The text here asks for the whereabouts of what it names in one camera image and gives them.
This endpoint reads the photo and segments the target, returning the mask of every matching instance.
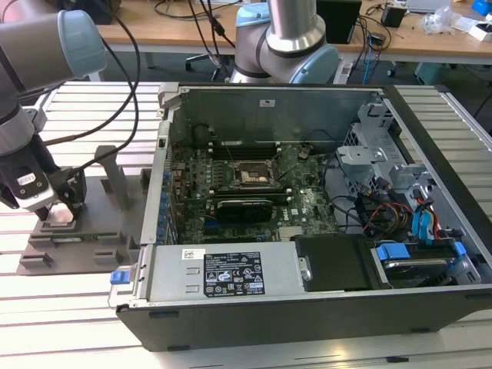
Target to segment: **small black box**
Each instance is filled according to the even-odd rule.
[[[398,28],[400,27],[401,20],[405,16],[406,12],[407,12],[407,8],[388,5],[383,10],[383,15],[381,16],[381,23],[386,27]]]
[[[329,44],[350,43],[361,4],[361,0],[316,1],[317,13],[326,24],[326,41]]]

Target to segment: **robotic arm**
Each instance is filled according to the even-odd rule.
[[[60,200],[75,217],[83,173],[70,178],[55,164],[18,96],[104,69],[101,36],[86,13],[56,13],[45,2],[3,2],[0,11],[17,21],[0,24],[0,201],[46,220],[46,206]]]
[[[326,83],[338,52],[326,43],[316,0],[268,0],[243,6],[236,21],[232,83]]]

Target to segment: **metal case panel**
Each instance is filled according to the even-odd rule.
[[[492,289],[326,301],[177,308],[118,308],[149,351],[278,344],[438,331],[492,306]]]

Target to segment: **red wire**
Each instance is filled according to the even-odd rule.
[[[418,204],[423,204],[424,202],[419,199],[419,198],[416,198],[415,200],[417,200],[417,203]],[[440,237],[439,235],[437,234],[437,225],[439,224],[439,218],[437,217],[436,213],[432,210],[432,209],[428,209],[428,211],[432,214],[432,216],[434,217],[433,221],[432,221],[432,233],[434,235],[434,237],[437,239],[437,240],[440,240]]]
[[[376,216],[376,214],[379,212],[379,210],[383,207],[383,206],[391,206],[391,204],[385,202],[381,205],[379,205],[376,210],[374,210],[374,213],[372,213],[371,217],[369,218],[369,221],[372,221],[374,219],[374,217]],[[365,232],[367,229],[367,225],[362,229],[363,232]]]
[[[401,208],[405,208],[405,210],[407,210],[410,214],[413,214],[414,212],[412,211],[412,209],[410,209],[408,206],[406,206],[405,204],[400,204],[399,202],[394,202],[393,205],[397,205]]]

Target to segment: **white device on desk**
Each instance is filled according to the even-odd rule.
[[[407,0],[395,4],[406,6],[410,13],[434,13],[442,6],[451,5],[451,0]]]

